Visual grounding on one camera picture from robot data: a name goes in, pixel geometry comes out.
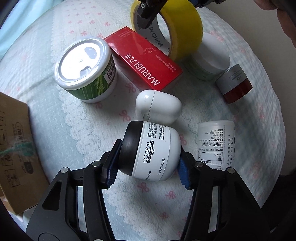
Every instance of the white plastic bottle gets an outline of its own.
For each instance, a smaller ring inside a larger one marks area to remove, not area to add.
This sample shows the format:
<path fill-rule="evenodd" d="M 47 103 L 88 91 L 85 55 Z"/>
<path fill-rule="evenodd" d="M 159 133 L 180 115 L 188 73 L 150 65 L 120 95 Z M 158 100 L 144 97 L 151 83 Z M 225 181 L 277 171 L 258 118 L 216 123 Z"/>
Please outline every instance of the white plastic bottle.
<path fill-rule="evenodd" d="M 227 47 L 215 36 L 203 33 L 199 48 L 184 61 L 189 73 L 203 81 L 215 79 L 230 66 Z"/>
<path fill-rule="evenodd" d="M 181 141 L 171 127 L 147 121 L 131 121 L 119 156 L 119 170 L 129 176 L 165 181 L 180 161 Z"/>
<path fill-rule="evenodd" d="M 235 151 L 235 128 L 230 120 L 218 120 L 198 125 L 198 160 L 210 168 L 232 167 Z"/>

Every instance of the metal screw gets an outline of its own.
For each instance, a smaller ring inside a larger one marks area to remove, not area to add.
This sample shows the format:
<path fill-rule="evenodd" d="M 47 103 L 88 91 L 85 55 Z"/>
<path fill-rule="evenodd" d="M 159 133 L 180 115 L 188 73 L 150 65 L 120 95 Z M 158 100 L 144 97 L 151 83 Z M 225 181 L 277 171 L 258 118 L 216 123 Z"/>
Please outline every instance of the metal screw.
<path fill-rule="evenodd" d="M 68 170 L 69 170 L 69 168 L 67 168 L 67 167 L 63 167 L 63 168 L 61 169 L 61 173 L 66 173 Z"/>
<path fill-rule="evenodd" d="M 101 165 L 100 161 L 94 161 L 93 162 L 93 167 L 99 167 Z"/>
<path fill-rule="evenodd" d="M 228 168 L 227 171 L 230 174 L 234 174 L 235 173 L 235 170 L 232 167 Z"/>
<path fill-rule="evenodd" d="M 203 163 L 202 163 L 201 161 L 197 161 L 197 162 L 195 163 L 195 166 L 196 166 L 196 167 L 202 167 L 202 166 L 203 166 Z"/>

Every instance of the black jar lid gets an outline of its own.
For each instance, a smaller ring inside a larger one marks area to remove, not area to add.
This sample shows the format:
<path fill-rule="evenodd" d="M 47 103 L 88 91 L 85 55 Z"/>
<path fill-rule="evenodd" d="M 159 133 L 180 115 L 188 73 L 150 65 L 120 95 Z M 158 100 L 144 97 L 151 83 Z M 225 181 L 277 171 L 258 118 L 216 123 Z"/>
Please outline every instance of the black jar lid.
<path fill-rule="evenodd" d="M 135 165 L 143 124 L 143 121 L 131 121 L 128 124 L 124 134 L 119 154 L 118 167 L 121 172 L 129 176 L 131 176 L 133 173 L 133 167 Z"/>

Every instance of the small cosmetic jar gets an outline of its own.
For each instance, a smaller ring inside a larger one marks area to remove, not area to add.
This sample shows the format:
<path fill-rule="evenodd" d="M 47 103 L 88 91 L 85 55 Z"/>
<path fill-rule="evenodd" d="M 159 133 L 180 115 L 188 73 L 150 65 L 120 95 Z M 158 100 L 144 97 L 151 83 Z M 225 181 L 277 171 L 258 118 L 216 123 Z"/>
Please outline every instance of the small cosmetic jar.
<path fill-rule="evenodd" d="M 253 88 L 239 64 L 220 76 L 216 80 L 216 85 L 228 104 L 239 100 Z"/>

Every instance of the green string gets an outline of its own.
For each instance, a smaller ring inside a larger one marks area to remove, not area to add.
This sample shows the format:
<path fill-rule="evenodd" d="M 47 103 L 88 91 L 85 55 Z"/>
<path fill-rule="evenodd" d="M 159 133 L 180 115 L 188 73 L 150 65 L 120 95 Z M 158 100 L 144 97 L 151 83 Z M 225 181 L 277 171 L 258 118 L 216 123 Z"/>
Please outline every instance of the green string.
<path fill-rule="evenodd" d="M 6 149 L 4 151 L 0 151 L 0 157 L 9 153 L 18 152 L 18 151 L 21 151 L 23 156 L 33 156 L 35 153 L 32 142 L 24 142 L 19 145 L 13 146 L 9 149 Z"/>

